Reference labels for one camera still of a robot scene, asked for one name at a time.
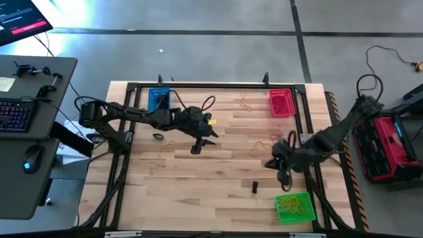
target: keyboard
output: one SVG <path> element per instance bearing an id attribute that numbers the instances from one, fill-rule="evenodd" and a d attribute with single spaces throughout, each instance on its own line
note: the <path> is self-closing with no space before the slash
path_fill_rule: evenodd
<path id="1" fill-rule="evenodd" d="M 38 100 L 0 98 L 0 133 L 28 132 Z"/>

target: wooden tabletop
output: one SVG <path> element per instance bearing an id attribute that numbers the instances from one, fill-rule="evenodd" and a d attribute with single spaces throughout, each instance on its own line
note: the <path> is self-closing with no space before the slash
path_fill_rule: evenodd
<path id="1" fill-rule="evenodd" d="M 126 81 L 112 81 L 108 102 L 123 104 Z M 330 126 L 327 103 L 321 84 L 306 84 L 309 110 L 314 131 Z M 271 158 L 271 134 L 295 130 L 295 118 L 274 118 L 270 113 L 267 89 L 177 89 L 184 104 L 201 106 L 214 95 L 215 104 L 208 110 L 219 135 L 210 140 L 217 145 L 203 147 L 201 154 L 190 154 L 194 139 L 180 131 L 159 132 L 146 124 L 136 124 L 130 165 L 126 179 L 119 229 L 185 230 L 185 231 L 312 231 L 311 222 L 281 225 L 274 197 L 303 192 L 305 181 L 292 173 L 293 187 L 284 192 L 276 180 L 276 171 L 263 163 Z M 241 93 L 248 111 L 239 103 Z M 148 89 L 142 89 L 140 107 L 147 108 Z M 180 107 L 176 96 L 171 106 Z M 301 100 L 300 115 L 305 130 Z M 116 130 L 119 121 L 110 123 Z M 152 134 L 161 133 L 162 141 Z M 264 147 L 256 142 L 266 143 Z M 93 156 L 107 151 L 104 144 Z M 79 213 L 81 223 L 95 210 L 104 196 L 112 155 L 91 163 L 85 182 Z M 344 221 L 354 227 L 342 169 L 334 161 L 321 164 L 326 195 Z M 258 192 L 251 192 L 258 181 Z M 113 203 L 109 209 L 112 217 Z M 323 225 L 321 205 L 317 216 Z"/>

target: monitor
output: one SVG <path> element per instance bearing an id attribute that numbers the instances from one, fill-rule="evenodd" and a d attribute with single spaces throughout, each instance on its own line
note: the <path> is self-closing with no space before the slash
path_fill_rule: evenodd
<path id="1" fill-rule="evenodd" d="M 0 46 L 51 29 L 31 0 L 0 0 Z"/>

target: green basket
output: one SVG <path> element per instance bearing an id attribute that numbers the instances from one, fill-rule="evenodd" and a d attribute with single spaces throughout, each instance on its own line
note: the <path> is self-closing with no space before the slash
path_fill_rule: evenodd
<path id="1" fill-rule="evenodd" d="M 316 219 L 308 192 L 277 196 L 275 197 L 275 204 L 279 221 L 282 224 L 287 225 Z"/>

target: gray floor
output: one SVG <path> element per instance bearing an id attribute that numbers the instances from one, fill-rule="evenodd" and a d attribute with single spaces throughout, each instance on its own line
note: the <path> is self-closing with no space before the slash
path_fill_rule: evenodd
<path id="1" fill-rule="evenodd" d="M 55 27 L 118 30 L 279 30 L 292 31 L 289 0 L 34 0 Z M 297 0 L 303 31 L 423 32 L 420 0 Z M 46 42 L 45 35 L 40 35 Z M 103 99 L 111 80 L 260 81 L 266 71 L 271 82 L 303 83 L 295 36 L 184 36 L 49 34 L 57 56 L 79 63 L 72 83 L 81 95 Z M 345 116 L 355 100 L 355 83 L 370 73 L 365 50 L 379 44 L 396 48 L 405 60 L 423 61 L 423 38 L 304 37 L 311 79 L 323 83 Z M 33 38 L 0 48 L 0 54 L 45 56 Z M 381 101 L 394 106 L 422 82 L 423 74 L 401 63 L 391 52 L 373 49 L 370 64 L 384 81 Z M 73 117 L 75 94 L 68 91 L 61 109 Z M 419 124 L 410 125 L 414 135 Z M 421 144 L 419 138 L 414 145 Z M 389 194 L 354 167 L 374 232 L 421 237 L 423 190 Z M 81 195 L 80 180 L 55 180 L 50 197 L 55 204 L 38 208 L 29 221 L 0 220 L 0 233 L 71 227 Z"/>

